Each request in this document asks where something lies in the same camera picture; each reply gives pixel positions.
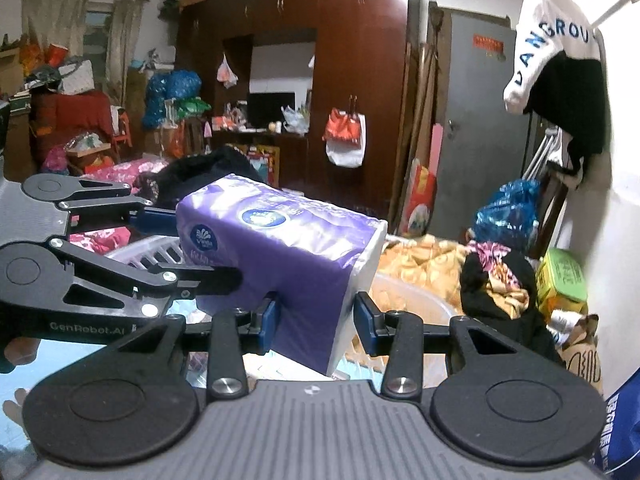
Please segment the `person left hand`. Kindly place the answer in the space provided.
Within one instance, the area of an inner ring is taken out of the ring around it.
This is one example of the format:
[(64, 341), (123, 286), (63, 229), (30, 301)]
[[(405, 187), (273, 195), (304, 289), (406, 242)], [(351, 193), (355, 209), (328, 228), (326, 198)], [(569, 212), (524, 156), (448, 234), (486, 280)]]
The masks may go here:
[(14, 369), (1, 376), (1, 443), (19, 448), (27, 438), (22, 422), (22, 404), (35, 379), (32, 363), (38, 356), (39, 339), (20, 337), (11, 341), (2, 356)]

